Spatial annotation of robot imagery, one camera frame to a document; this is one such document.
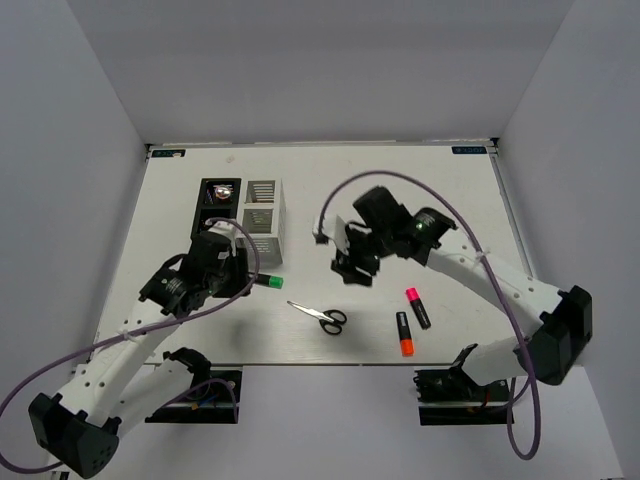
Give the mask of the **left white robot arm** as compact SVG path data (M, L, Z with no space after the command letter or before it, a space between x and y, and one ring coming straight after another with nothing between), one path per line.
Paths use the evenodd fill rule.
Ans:
M162 355L147 377L138 371L160 344L210 298L250 292L247 249L225 234L196 235L189 251L165 261L142 287L117 340L103 346L54 395L39 394L28 408L37 443L83 479L99 474L120 440L156 410L211 387L211 363L182 347Z

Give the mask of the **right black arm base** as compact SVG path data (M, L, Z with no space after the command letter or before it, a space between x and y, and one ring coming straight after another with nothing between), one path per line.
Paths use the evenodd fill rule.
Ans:
M506 380L486 386L458 385L448 369L416 370L421 426L493 426L507 424L510 389Z

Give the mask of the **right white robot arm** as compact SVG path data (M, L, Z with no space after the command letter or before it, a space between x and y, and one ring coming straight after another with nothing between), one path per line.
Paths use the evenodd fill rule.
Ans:
M339 216L316 224L318 241L336 247L331 268L344 283L371 286L383 258L396 256L458 282L507 314L514 334L463 349L452 365L451 384L472 399L488 384L533 374L543 384L561 384L593 335L592 296L575 285L568 290L519 271L478 249L460 223L433 208L410 213L389 190L377 186L354 207L364 225Z

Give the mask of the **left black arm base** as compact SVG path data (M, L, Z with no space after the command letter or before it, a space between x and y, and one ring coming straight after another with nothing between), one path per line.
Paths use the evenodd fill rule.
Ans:
M238 423L243 370L232 368L210 371L216 382L168 404L144 422L176 425L234 425Z

